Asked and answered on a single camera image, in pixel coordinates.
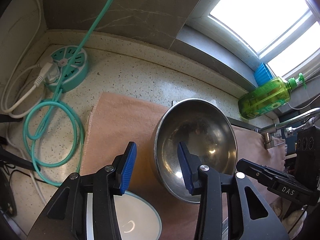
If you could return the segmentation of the gloved right hand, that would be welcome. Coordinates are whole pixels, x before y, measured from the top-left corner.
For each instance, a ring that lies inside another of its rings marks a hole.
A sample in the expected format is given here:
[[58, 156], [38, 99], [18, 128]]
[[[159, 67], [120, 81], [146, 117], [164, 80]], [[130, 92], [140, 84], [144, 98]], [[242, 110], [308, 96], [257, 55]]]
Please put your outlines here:
[[307, 207], [303, 206], [295, 211], [289, 211], [289, 201], [280, 197], [274, 200], [270, 206], [280, 219], [290, 238], [298, 235], [307, 217]]

